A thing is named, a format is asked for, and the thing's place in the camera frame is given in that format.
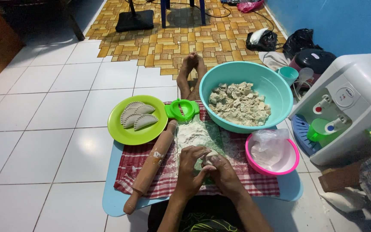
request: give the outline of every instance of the rolling pin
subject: rolling pin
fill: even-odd
[[[138,199],[140,199],[140,197],[150,188],[152,180],[154,179],[158,168],[160,168],[168,148],[170,148],[170,145],[173,142],[176,129],[177,121],[171,120],[167,125],[167,129],[158,137],[157,142],[155,142],[154,147],[134,180],[131,187],[133,192],[124,205],[124,213],[132,214],[137,206]]]

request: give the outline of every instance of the red checkered cloth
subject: red checkered cloth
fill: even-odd
[[[200,120],[210,121],[211,119],[203,104],[200,101],[197,102],[200,106]],[[220,134],[224,144],[224,153],[227,154],[227,158],[233,165],[237,176],[250,195],[278,197],[280,195],[280,190],[277,178],[261,175],[247,163],[245,142],[249,135],[232,133],[222,128],[220,128]],[[157,139],[142,145],[124,146],[118,166],[116,182],[114,184],[117,190],[125,194],[132,193],[131,185],[156,141]],[[177,183],[178,155],[177,145],[174,140],[144,197],[169,197],[173,193]],[[197,195],[215,194],[221,194],[220,190],[215,185],[203,185],[197,193]]]

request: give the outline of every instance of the cup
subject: cup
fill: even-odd
[[[282,67],[277,73],[287,82],[289,86],[291,86],[298,77],[298,71],[292,67]]]
[[[329,121],[326,119],[314,119],[309,125],[309,130],[307,131],[306,137],[312,142],[317,142],[324,139],[329,133],[326,132],[324,127]]]

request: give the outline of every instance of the drip tray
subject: drip tray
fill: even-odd
[[[322,148],[320,143],[307,139],[306,134],[309,130],[309,124],[302,115],[295,115],[291,118],[291,127],[293,128],[294,139],[306,155],[311,156]]]

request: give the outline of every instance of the plate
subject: plate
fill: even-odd
[[[158,118],[158,122],[147,125],[137,131],[134,131],[134,127],[132,126],[124,129],[120,123],[121,113],[124,111],[124,108],[132,102],[143,102],[154,107],[155,111],[151,114]],[[107,127],[111,137],[117,142],[125,145],[140,145],[160,135],[167,125],[167,122],[168,117],[165,114],[164,103],[160,99],[149,95],[137,95],[123,100],[111,111]]]

